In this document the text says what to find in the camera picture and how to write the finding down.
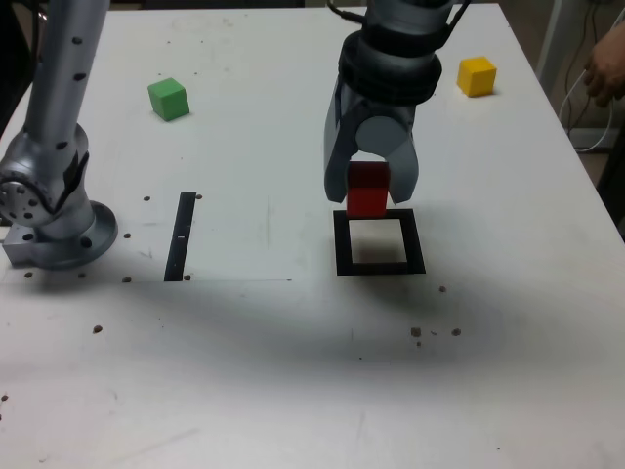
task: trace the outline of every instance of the white table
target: white table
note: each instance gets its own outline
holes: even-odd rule
[[[322,130],[354,28],[108,16],[80,122],[120,237],[30,279],[2,256],[0,467],[622,467],[625,249],[497,6],[468,10],[417,108],[402,206],[428,273],[336,277]],[[496,94],[468,99],[457,67],[478,55]],[[192,110],[171,123],[146,91],[167,76]],[[186,191],[192,281],[165,283]]]

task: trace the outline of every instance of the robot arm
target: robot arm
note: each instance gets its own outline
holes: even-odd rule
[[[84,188],[87,135],[77,124],[109,0],[55,0],[25,125],[0,162],[0,213],[13,222],[4,249],[13,265],[62,269],[113,243],[112,212]]]
[[[412,196],[419,177],[412,142],[415,107],[434,93],[442,71],[435,51],[470,3],[465,1],[451,24],[453,0],[369,0],[363,18],[332,8],[346,20],[362,22],[362,30],[343,44],[325,121],[329,200],[345,198],[350,159],[359,150],[386,159],[394,203]]]

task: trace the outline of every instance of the cable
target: cable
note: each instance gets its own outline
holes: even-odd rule
[[[623,8],[623,10],[621,10],[621,13],[618,14],[618,17],[616,17],[616,20],[614,21],[614,24],[612,25],[612,27],[609,29],[610,31],[612,31],[613,29],[615,29],[625,18],[625,8]],[[584,75],[586,74],[586,70],[582,71],[581,74],[579,75],[579,77],[577,78],[577,80],[575,80],[575,83],[573,83],[573,86],[571,87],[570,91],[568,91],[566,93],[566,96],[564,97],[564,99],[562,100],[562,105],[560,106],[560,112],[558,112],[558,120],[562,123],[563,120],[563,111],[564,111],[564,105],[566,103],[569,103],[570,105],[570,95],[573,93],[573,90],[575,90],[575,88],[577,87],[577,85],[579,85],[579,82],[582,81],[582,78],[584,77]],[[585,153],[587,151],[591,151],[593,149],[595,149],[596,147],[599,146],[599,144],[604,140],[604,138],[607,136],[607,132],[609,131],[609,128],[612,124],[612,117],[614,115],[614,101],[615,99],[612,98],[611,101],[609,102],[609,118],[607,120],[607,125],[605,126],[605,130],[604,130],[604,134],[601,136],[600,139],[597,140],[597,142],[592,145],[591,147],[588,147],[586,149],[575,149],[578,153]]]
[[[359,15],[358,13],[353,12],[344,12],[343,10],[339,10],[335,5],[333,0],[326,0],[325,4],[328,6],[332,13],[338,15],[343,20],[357,22],[358,24],[364,24],[364,16]]]

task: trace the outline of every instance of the black strip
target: black strip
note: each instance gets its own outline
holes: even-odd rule
[[[196,192],[181,192],[180,194],[176,223],[174,223],[169,257],[165,268],[165,281],[183,281],[188,239],[191,235],[191,223],[193,222],[195,194]]]
[[[334,249],[336,252],[337,276],[405,276],[424,274],[426,266],[423,262],[417,224],[414,213],[410,209],[387,210],[380,220],[399,220],[401,237],[406,253],[406,262],[390,263],[354,263],[352,258],[352,238],[350,236],[350,220],[345,210],[334,211]]]

